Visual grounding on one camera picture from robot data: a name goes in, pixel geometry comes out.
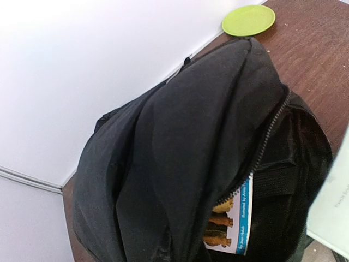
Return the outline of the black student bag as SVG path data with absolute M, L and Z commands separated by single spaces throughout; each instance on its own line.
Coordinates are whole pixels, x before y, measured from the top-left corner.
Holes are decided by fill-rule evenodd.
M 301 261 L 332 161 L 264 47 L 235 39 L 98 120 L 75 174 L 74 232 L 95 261 Z M 207 249 L 213 208 L 251 176 L 246 255 Z

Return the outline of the dog picture book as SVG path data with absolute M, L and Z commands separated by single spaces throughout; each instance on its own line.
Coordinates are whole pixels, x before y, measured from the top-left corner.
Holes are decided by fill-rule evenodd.
M 203 236 L 207 249 L 246 255 L 251 231 L 252 196 L 251 176 L 237 193 L 213 208 Z

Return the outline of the grey book with G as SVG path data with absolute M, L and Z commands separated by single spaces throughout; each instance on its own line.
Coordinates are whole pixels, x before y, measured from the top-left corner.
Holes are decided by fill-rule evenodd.
M 348 258 L 348 131 L 310 208 L 307 235 Z

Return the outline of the green plate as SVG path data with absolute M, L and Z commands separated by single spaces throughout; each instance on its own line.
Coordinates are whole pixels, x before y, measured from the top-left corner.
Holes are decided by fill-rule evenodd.
M 231 11 L 222 21 L 222 30 L 234 37 L 249 37 L 271 28 L 275 12 L 264 5 L 248 5 Z

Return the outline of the left aluminium frame post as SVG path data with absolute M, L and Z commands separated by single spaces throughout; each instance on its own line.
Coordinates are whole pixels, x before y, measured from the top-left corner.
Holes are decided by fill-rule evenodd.
M 46 192 L 51 192 L 55 194 L 63 194 L 62 186 L 50 183 L 47 181 L 40 180 L 38 178 L 34 178 L 31 176 L 27 176 L 25 174 L 22 174 L 20 172 L 13 171 L 11 169 L 7 169 L 3 166 L 0 168 L 1 171 L 1 177 L 13 182 L 17 182 L 26 186 L 30 186 L 36 189 L 41 189 Z

